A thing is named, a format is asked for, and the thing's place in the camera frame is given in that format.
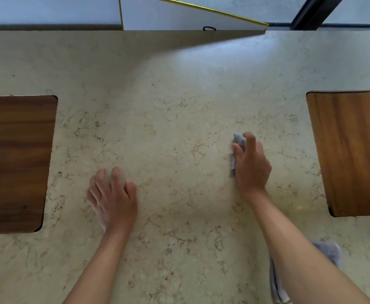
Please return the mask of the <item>person's left hand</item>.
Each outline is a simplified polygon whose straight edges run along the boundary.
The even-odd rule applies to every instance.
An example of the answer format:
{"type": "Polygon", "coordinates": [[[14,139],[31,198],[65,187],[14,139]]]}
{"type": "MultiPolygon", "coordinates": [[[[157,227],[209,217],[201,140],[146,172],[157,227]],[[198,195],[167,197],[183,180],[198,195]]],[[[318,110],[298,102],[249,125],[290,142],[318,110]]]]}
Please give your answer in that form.
{"type": "Polygon", "coordinates": [[[123,183],[125,195],[117,197],[112,193],[110,174],[101,168],[90,178],[89,185],[96,184],[99,189],[99,206],[91,207],[105,232],[128,236],[137,220],[137,187],[126,181],[123,183]]]}

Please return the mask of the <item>person's right hand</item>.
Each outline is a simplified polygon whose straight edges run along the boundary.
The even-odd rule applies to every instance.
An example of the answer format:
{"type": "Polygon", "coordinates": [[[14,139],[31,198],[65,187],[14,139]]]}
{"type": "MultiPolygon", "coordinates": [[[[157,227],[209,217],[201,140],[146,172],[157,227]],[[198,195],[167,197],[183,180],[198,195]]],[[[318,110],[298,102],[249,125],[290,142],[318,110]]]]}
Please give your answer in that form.
{"type": "Polygon", "coordinates": [[[246,160],[236,168],[236,181],[238,188],[248,200],[258,194],[265,194],[272,167],[266,158],[261,142],[256,140],[252,132],[244,132],[246,138],[246,160]]]}

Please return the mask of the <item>small grey-blue cleaning cloth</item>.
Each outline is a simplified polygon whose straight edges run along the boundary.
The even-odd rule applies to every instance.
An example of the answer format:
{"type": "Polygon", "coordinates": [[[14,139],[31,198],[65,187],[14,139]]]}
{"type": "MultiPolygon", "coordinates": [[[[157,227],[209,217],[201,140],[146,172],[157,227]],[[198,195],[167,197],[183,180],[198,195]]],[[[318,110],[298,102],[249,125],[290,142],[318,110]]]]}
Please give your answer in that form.
{"type": "MultiPolygon", "coordinates": [[[[243,154],[245,153],[246,138],[241,133],[234,133],[232,144],[237,144],[242,149],[243,154]]],[[[238,157],[234,154],[234,150],[232,149],[230,175],[233,178],[236,177],[237,160],[238,157]]]]}

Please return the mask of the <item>person's right forearm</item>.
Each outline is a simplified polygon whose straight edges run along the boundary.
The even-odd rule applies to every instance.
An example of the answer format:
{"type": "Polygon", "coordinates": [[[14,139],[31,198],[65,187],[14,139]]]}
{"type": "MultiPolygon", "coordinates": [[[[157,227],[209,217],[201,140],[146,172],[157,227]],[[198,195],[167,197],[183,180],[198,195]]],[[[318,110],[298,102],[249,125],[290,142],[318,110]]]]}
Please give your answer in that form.
{"type": "Polygon", "coordinates": [[[265,189],[253,188],[243,195],[293,304],[370,304],[370,298],[274,205],[265,189]]]}

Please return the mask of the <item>person's left forearm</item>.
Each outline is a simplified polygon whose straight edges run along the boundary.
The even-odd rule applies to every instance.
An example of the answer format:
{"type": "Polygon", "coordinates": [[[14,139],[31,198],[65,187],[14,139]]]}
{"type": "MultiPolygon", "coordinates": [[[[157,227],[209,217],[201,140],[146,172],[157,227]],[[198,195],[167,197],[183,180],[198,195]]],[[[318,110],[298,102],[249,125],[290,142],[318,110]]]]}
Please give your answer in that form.
{"type": "Polygon", "coordinates": [[[110,225],[95,254],[62,304],[110,304],[119,262],[135,219],[110,225]]]}

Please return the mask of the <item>dark brown wooden panel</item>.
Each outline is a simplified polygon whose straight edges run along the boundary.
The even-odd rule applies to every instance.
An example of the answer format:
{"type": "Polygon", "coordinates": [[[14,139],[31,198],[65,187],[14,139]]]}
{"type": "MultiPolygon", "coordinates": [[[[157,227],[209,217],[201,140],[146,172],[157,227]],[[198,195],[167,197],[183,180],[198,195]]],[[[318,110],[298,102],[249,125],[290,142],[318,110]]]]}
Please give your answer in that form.
{"type": "Polygon", "coordinates": [[[57,105],[54,95],[0,96],[0,234],[43,225],[57,105]]]}

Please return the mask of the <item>light brown wooden panel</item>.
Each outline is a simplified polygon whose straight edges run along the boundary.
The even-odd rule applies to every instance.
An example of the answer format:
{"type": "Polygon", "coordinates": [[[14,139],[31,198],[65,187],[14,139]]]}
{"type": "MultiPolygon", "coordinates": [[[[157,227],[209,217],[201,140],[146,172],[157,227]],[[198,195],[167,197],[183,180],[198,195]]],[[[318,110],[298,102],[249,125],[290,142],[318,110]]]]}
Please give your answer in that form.
{"type": "Polygon", "coordinates": [[[370,91],[311,91],[306,101],[330,215],[370,216],[370,91]]]}

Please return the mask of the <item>large grey cleaning cloth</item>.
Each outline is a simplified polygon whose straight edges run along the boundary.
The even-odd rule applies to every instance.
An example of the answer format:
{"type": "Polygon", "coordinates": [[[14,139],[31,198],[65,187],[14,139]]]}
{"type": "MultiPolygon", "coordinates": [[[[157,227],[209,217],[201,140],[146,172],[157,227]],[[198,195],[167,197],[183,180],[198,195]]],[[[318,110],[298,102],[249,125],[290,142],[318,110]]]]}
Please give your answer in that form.
{"type": "MultiPolygon", "coordinates": [[[[336,267],[340,267],[343,256],[340,246],[332,242],[312,242],[312,244],[336,267]]],[[[291,304],[292,301],[284,289],[279,273],[270,257],[269,283],[274,304],[291,304]]]]}

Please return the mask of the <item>gold-framed mirror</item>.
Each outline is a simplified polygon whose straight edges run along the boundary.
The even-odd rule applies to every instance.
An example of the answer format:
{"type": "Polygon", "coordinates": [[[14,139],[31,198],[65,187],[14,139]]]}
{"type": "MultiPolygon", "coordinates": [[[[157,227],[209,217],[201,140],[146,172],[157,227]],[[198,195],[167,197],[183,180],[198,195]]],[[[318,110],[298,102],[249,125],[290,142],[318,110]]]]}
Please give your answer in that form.
{"type": "Polygon", "coordinates": [[[265,31],[269,24],[178,0],[119,0],[125,31],[265,31]]]}

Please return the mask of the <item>black metal frame post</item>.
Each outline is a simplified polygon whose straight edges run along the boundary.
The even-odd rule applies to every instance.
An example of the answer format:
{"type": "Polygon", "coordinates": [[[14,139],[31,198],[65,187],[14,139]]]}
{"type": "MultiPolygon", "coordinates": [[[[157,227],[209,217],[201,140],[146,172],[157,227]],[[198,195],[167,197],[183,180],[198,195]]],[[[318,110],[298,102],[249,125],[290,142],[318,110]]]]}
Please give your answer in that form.
{"type": "Polygon", "coordinates": [[[306,0],[292,20],[290,30],[317,30],[341,2],[342,0],[306,0]]]}

